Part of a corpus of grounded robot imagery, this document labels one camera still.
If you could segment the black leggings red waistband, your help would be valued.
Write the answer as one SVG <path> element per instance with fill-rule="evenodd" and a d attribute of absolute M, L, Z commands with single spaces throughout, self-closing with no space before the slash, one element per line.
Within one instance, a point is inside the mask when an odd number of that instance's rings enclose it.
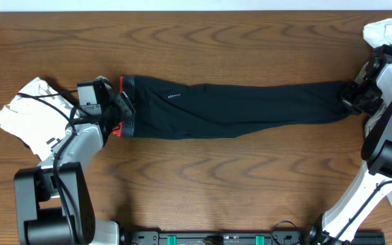
<path fill-rule="evenodd" d="M 234 138 L 285 125 L 334 123 L 350 115 L 340 101 L 346 85 L 185 85 L 123 76 L 119 89 L 135 113 L 122 123 L 120 134 L 166 140 Z"/>

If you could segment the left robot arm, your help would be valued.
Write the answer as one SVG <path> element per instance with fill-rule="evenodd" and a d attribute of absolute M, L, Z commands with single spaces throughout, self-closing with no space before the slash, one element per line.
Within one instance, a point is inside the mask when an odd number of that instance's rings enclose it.
<path fill-rule="evenodd" d="M 21 244 L 120 244 L 119 224 L 96 218 L 84 172 L 120 122 L 135 110 L 99 76 L 77 85 L 79 104 L 64 118 L 65 137 L 37 167 L 14 176 Z"/>

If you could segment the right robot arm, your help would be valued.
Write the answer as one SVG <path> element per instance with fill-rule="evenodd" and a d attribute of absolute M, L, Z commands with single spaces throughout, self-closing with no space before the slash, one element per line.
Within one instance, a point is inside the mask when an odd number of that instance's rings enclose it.
<path fill-rule="evenodd" d="M 359 173 L 335 206 L 322 216 L 315 244 L 347 244 L 360 224 L 392 191 L 392 64 L 385 65 L 376 80 L 385 109 L 365 137 Z"/>

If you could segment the folded white printed shirt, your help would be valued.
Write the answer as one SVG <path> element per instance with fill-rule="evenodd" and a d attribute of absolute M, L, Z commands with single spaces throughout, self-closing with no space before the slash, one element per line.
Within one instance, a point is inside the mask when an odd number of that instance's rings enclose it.
<path fill-rule="evenodd" d="M 57 111 L 69 116 L 73 105 L 40 78 L 33 79 L 19 92 L 38 96 L 56 108 L 17 95 L 0 110 L 0 127 L 45 160 L 52 154 L 52 147 L 65 137 L 67 121 Z"/>

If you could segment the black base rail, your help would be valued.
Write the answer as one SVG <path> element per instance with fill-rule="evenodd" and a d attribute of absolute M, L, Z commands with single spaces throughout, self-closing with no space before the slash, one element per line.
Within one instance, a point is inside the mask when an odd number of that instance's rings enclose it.
<path fill-rule="evenodd" d="M 160 232 L 121 231 L 120 245 L 385 245 L 382 232 L 366 231 L 355 234 L 352 241 L 334 241 L 329 235 L 313 226 L 309 231 L 296 227 L 292 222 L 283 220 L 281 227 L 276 224 L 271 231 L 256 233 L 198 233 L 198 232 Z"/>

